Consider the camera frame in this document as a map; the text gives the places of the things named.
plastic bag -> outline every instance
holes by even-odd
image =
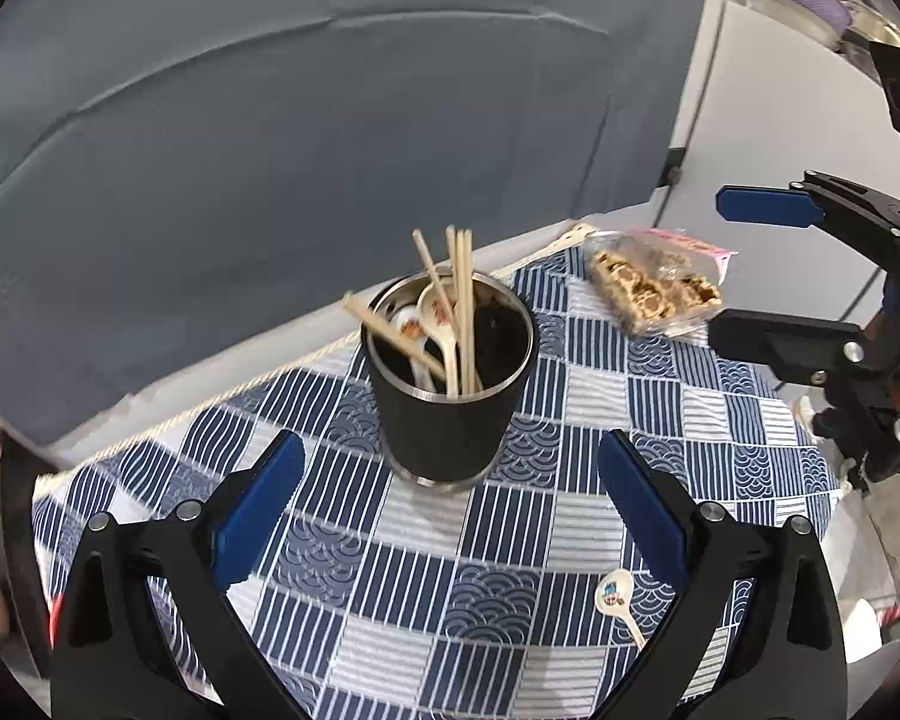
[[[625,333],[671,338],[722,311],[718,285],[736,253],[658,229],[593,232],[583,252],[588,278]]]

blue and white checkered tablecloth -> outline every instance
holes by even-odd
[[[282,373],[34,501],[48,600],[64,589],[86,519],[165,517],[250,466],[281,427],[307,471],[250,579],[228,596],[314,718],[583,717],[637,656],[600,615],[602,573],[634,571],[648,637],[673,591],[655,581],[597,479],[604,432],[629,430],[650,464],[747,522],[828,524],[837,484],[754,369],[705,346],[629,341],[583,278],[578,247],[514,274],[540,358],[490,479],[454,495],[391,474],[367,367],[348,346]],[[204,680],[164,581],[152,591],[181,670]],[[708,690],[743,614],[737,583],[688,695]]]

ceramic spoon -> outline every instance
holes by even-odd
[[[623,620],[626,630],[631,632],[637,648],[642,650],[646,646],[647,640],[629,610],[629,602],[632,597],[634,597],[634,575],[626,568],[610,571],[597,583],[597,590],[593,594],[597,609],[610,617],[619,617]]]
[[[456,298],[453,288],[449,284],[444,285],[452,303]],[[420,300],[416,302],[416,314],[420,319],[423,331],[432,338],[440,347],[443,355],[443,366],[447,372],[447,395],[456,397],[460,394],[460,385],[457,378],[457,337],[450,326],[450,317],[439,306],[439,296],[434,285],[429,285],[422,293]]]
[[[391,324],[397,329],[398,333],[409,338],[423,350],[423,346],[427,343],[427,332],[420,323],[416,306],[404,306],[394,314]],[[426,370],[426,367],[420,365],[414,358],[410,358],[410,370],[413,372],[413,384],[416,384],[418,389],[426,389],[428,392],[437,391],[429,370]]]

wooden chopstick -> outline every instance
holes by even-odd
[[[463,230],[457,230],[457,256],[454,263],[454,291],[457,293],[457,325],[460,334],[457,336],[457,348],[460,350],[460,394],[470,394],[470,378],[466,375],[466,292],[463,290],[464,273],[466,272],[466,252],[463,247],[466,241]]]
[[[477,368],[473,347],[473,230],[463,231],[463,294],[466,296],[466,376],[467,391],[477,391]]]
[[[409,357],[410,360],[420,362],[420,364],[427,367],[427,370],[434,376],[439,377],[442,381],[446,381],[446,370],[444,370],[443,365],[440,364],[436,357],[425,352],[409,338],[406,338],[399,330],[387,322],[384,317],[381,317],[380,314],[375,314],[375,312],[370,311],[370,306],[362,304],[360,300],[355,298],[353,293],[346,293],[343,295],[343,308],[346,308],[354,317],[360,319],[360,321],[367,326],[367,330],[370,330],[373,335],[384,338],[384,341],[387,341],[396,349],[399,349],[403,354]]]
[[[450,260],[450,272],[452,273],[455,270],[454,264],[457,262],[457,230],[454,229],[453,224],[446,228],[446,234],[447,258]]]
[[[457,318],[454,316],[453,304],[447,296],[447,290],[443,288],[443,282],[437,273],[437,266],[434,265],[434,258],[430,256],[427,242],[423,240],[423,233],[419,230],[413,230],[413,243],[416,245],[416,251],[420,255],[420,261],[423,262],[423,268],[426,269],[427,275],[430,276],[430,283],[434,285],[437,297],[443,304],[444,311],[447,312],[447,317],[450,317],[450,327],[453,329],[453,334],[459,338],[460,327],[458,327]]]

black cup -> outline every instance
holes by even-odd
[[[477,372],[485,387],[477,394],[448,398],[418,389],[407,358],[361,331],[386,459],[400,475],[428,487],[466,488],[492,471],[539,351],[527,304],[490,276],[473,278]],[[395,281],[370,308],[389,320],[415,305],[429,283],[426,274]]]

